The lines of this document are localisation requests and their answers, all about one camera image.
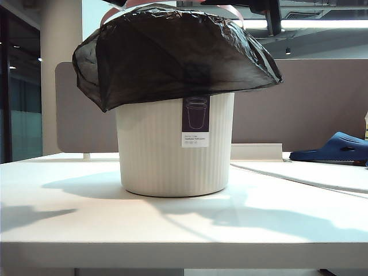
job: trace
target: plastic bag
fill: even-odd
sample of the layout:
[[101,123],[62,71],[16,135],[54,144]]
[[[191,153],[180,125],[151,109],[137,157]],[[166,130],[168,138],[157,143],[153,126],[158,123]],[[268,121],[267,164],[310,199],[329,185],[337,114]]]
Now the plastic bag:
[[103,112],[282,82],[271,55],[231,20],[158,4],[107,22],[77,47],[73,65]]

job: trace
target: label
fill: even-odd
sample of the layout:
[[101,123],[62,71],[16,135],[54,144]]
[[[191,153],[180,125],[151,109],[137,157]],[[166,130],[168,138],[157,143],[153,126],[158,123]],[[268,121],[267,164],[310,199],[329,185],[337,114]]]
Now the label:
[[183,99],[182,147],[209,146],[209,96]]

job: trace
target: white table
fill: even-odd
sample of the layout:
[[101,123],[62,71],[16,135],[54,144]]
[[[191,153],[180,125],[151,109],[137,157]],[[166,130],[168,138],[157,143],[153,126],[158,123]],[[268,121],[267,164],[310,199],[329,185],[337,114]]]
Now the white table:
[[234,167],[219,193],[143,197],[117,155],[82,158],[0,165],[3,267],[368,268],[367,198]]

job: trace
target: blue sandal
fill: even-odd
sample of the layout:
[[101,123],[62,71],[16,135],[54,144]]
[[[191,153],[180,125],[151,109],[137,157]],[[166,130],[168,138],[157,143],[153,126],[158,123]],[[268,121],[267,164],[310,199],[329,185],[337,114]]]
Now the blue sandal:
[[320,149],[294,151],[290,154],[290,159],[296,161],[366,161],[368,160],[368,141],[343,132],[336,132]]

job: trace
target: white trash can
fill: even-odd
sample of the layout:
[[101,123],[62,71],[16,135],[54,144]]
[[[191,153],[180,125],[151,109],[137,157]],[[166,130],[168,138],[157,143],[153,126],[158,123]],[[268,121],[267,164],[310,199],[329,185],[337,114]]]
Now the white trash can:
[[121,183],[127,191],[155,197],[188,197],[226,187],[234,93],[210,98],[207,148],[182,148],[182,101],[116,108]]

